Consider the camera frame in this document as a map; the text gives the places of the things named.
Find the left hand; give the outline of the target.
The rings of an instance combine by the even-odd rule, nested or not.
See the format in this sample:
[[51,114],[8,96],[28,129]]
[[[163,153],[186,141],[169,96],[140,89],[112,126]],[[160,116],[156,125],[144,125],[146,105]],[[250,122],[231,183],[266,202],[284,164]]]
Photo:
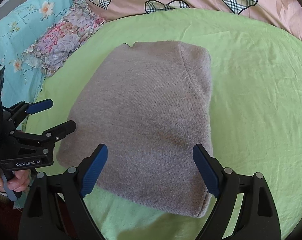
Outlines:
[[[20,170],[14,172],[14,178],[11,179],[7,186],[15,192],[25,191],[30,183],[30,170]],[[5,192],[3,188],[3,180],[0,176],[0,191]]]

